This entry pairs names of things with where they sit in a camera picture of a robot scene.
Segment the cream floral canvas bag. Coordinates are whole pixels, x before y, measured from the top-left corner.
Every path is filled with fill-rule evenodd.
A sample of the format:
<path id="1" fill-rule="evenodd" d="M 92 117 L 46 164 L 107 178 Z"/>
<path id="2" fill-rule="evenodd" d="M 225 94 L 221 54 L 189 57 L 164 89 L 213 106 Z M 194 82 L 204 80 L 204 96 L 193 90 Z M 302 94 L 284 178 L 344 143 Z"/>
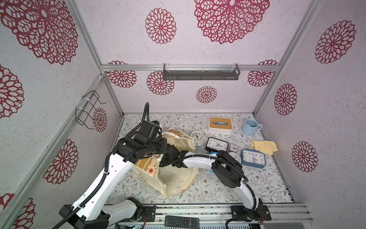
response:
<path id="1" fill-rule="evenodd" d="M 163 132 L 163 137 L 178 151 L 195 152 L 194 139 L 179 130 L 170 128 Z M 166 198 L 176 196 L 188 189 L 199 173 L 198 168 L 181 169 L 171 165 L 162 168 L 160 167 L 162 160 L 162 155 L 140 159 L 134 165 L 133 170 Z"/>

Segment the white round flat-face clock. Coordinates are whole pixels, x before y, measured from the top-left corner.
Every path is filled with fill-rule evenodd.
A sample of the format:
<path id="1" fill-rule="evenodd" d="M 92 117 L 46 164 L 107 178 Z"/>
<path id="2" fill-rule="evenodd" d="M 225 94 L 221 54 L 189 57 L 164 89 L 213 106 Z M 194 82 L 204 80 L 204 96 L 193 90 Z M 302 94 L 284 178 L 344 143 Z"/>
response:
<path id="1" fill-rule="evenodd" d="M 204 144 L 205 135 L 203 132 L 199 130 L 192 131 L 190 133 L 190 137 L 194 139 L 194 143 L 197 147 L 200 147 Z"/>

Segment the pale blue rounded alarm clock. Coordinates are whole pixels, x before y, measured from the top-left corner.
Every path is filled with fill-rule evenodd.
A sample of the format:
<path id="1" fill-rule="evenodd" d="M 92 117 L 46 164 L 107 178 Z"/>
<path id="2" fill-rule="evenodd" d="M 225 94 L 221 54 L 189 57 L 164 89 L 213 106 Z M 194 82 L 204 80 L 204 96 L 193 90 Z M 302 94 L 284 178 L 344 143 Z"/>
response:
<path id="1" fill-rule="evenodd" d="M 217 156 L 217 152 L 211 152 L 209 155 L 210 156 Z M 214 173 L 212 170 L 211 170 L 211 168 L 212 168 L 212 165 L 213 165 L 213 163 L 215 162 L 215 160 L 214 159 L 211 159 L 211 165 L 210 165 L 210 169 L 209 169 L 209 171 L 211 172 L 211 173 Z"/>

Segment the black square alarm clock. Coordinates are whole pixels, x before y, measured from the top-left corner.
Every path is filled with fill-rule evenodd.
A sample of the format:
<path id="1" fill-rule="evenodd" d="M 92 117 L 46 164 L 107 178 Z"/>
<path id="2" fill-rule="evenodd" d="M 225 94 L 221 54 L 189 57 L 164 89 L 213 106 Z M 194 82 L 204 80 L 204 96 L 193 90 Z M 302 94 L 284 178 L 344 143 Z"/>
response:
<path id="1" fill-rule="evenodd" d="M 229 143 L 214 137 L 209 137 L 205 146 L 205 150 L 208 152 L 227 152 Z"/>

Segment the small clear alarm clock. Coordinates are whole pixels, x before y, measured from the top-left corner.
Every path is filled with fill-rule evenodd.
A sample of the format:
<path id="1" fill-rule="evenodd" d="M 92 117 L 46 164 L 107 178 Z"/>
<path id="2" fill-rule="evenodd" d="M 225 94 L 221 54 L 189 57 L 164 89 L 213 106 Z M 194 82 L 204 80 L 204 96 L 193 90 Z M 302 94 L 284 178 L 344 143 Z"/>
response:
<path id="1" fill-rule="evenodd" d="M 229 146 L 229 151 L 230 151 L 230 152 L 234 152 L 234 153 L 238 153 L 238 151 L 239 151 L 239 147 L 238 147 L 237 145 L 235 145 L 235 144 L 231 144 L 231 145 Z"/>

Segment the white round alarm clock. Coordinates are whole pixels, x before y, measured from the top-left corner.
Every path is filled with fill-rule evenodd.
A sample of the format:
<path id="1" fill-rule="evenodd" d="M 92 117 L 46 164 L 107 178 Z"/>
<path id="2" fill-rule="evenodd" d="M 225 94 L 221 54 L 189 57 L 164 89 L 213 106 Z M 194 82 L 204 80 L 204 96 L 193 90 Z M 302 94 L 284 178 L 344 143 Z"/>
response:
<path id="1" fill-rule="evenodd" d="M 239 155 L 239 154 L 237 154 L 237 153 L 235 153 L 235 152 L 229 152 L 229 155 L 230 155 L 231 157 L 233 157 L 236 161 L 238 161 L 239 163 L 241 163 L 242 159 L 241 159 L 241 157 L 240 157 L 240 155 Z"/>

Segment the blue square alarm clock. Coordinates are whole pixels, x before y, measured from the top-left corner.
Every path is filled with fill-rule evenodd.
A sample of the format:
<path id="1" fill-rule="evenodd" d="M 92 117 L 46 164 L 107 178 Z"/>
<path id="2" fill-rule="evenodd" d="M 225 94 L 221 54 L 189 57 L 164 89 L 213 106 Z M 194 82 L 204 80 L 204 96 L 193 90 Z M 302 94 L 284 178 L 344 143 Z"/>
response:
<path id="1" fill-rule="evenodd" d="M 256 150 L 243 149 L 241 159 L 241 164 L 248 167 L 263 169 L 266 166 L 265 154 Z"/>

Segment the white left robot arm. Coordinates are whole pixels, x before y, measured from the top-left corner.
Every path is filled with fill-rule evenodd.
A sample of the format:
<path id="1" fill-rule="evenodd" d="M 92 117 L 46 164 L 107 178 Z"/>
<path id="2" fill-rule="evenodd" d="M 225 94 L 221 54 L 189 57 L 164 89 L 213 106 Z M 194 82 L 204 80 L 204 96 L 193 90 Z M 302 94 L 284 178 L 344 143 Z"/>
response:
<path id="1" fill-rule="evenodd" d="M 62 220 L 54 228 L 68 223 L 75 229 L 107 229 L 124 220 L 139 220 L 143 205 L 134 197 L 119 204 L 106 205 L 121 178 L 147 156 L 160 155 L 167 150 L 158 121 L 142 121 L 133 132 L 118 140 L 105 159 L 104 168 L 89 188 L 71 205 L 64 205 Z"/>

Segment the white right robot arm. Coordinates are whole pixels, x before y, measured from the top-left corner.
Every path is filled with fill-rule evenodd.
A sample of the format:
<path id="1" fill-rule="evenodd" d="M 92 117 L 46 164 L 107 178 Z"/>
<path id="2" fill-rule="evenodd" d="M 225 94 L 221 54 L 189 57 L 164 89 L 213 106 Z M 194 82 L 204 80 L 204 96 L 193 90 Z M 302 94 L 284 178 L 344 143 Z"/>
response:
<path id="1" fill-rule="evenodd" d="M 242 165 L 225 151 L 209 155 L 195 154 L 186 150 L 179 152 L 176 147 L 169 145 L 159 166 L 210 170 L 224 186 L 234 189 L 248 210 L 254 212 L 257 208 L 258 200 L 249 186 Z"/>

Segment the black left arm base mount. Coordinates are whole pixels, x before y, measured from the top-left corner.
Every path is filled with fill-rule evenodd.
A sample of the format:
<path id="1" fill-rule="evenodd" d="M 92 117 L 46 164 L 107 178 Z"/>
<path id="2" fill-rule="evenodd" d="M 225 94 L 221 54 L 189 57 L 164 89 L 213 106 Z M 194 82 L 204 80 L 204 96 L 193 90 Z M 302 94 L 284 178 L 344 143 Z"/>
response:
<path id="1" fill-rule="evenodd" d="M 130 222 L 154 222 L 156 216 L 157 206 L 147 206 L 142 204 L 140 201 L 135 199 L 134 197 L 129 197 L 127 200 L 130 200 L 135 206 L 136 210 L 132 217 L 128 218 L 127 221 Z"/>

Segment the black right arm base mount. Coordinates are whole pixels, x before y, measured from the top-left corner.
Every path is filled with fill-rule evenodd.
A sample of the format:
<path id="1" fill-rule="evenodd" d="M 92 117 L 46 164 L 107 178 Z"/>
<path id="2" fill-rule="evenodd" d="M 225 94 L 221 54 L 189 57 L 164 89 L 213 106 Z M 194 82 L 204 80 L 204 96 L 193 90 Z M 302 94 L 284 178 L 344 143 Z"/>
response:
<path id="1" fill-rule="evenodd" d="M 261 199 L 259 199 L 257 208 L 252 213 L 250 211 L 245 206 L 231 206 L 231 214 L 234 221 L 243 220 L 245 222 L 252 222 L 272 220 L 268 206 L 264 205 Z"/>

